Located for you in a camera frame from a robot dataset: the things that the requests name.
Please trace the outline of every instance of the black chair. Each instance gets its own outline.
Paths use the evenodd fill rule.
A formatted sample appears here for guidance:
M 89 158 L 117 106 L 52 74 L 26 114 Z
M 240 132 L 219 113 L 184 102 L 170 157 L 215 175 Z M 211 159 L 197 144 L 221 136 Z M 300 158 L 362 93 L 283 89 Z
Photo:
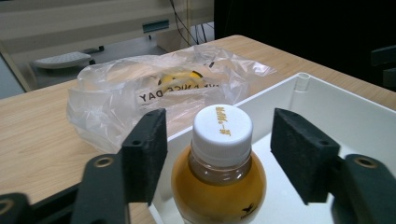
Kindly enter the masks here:
M 396 91 L 396 45 L 375 49 L 371 52 L 372 67 L 382 76 L 382 86 Z

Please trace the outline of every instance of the bottle label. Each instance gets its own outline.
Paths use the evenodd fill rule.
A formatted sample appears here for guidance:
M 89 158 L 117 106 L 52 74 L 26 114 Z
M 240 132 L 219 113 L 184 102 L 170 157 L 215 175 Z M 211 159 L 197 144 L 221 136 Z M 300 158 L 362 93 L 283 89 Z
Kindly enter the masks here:
M 227 121 L 227 114 L 225 113 L 224 107 L 222 106 L 217 106 L 216 107 L 216 114 L 218 115 L 218 122 L 220 127 L 220 133 L 221 134 L 226 134 L 231 136 L 231 130 L 226 129 L 224 122 Z

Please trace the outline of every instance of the wooden table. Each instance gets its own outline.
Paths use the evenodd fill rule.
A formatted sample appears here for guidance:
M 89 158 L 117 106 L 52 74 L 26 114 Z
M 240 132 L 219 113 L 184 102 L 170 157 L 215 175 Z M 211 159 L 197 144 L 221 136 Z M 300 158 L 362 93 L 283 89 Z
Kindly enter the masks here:
M 396 110 L 396 92 L 309 62 L 252 39 L 234 35 L 208 43 L 277 70 L 265 89 L 306 72 Z M 0 194 L 26 193 L 31 203 L 80 181 L 85 163 L 99 151 L 82 141 L 66 118 L 67 90 L 76 81 L 31 91 L 0 101 Z M 154 223 L 143 203 L 132 204 L 134 223 Z

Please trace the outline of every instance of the floor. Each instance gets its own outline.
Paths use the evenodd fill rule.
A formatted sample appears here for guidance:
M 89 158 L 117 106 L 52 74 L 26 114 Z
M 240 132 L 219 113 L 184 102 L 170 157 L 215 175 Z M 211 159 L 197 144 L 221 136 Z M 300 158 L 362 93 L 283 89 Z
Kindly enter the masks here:
M 205 23 L 191 27 L 191 35 L 198 39 L 199 43 L 214 40 L 214 23 Z M 120 43 L 105 46 L 104 51 L 98 49 L 85 49 L 82 52 L 91 54 L 96 63 L 107 63 L 113 60 L 133 57 L 138 55 L 162 55 L 166 51 L 156 44 L 155 35 L 131 39 Z M 43 69 L 33 66 L 38 88 L 45 88 L 77 78 L 78 73 L 88 64 L 63 69 Z

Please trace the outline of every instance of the yellow liquid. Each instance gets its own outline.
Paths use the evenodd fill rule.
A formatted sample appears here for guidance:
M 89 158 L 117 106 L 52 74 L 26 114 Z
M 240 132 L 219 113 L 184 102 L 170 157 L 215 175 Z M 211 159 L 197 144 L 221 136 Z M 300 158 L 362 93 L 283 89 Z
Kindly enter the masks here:
M 172 171 L 172 190 L 180 214 L 190 223 L 249 223 L 265 197 L 266 177 L 252 152 L 248 174 L 240 181 L 216 186 L 195 177 L 188 164 L 191 148 L 177 158 Z

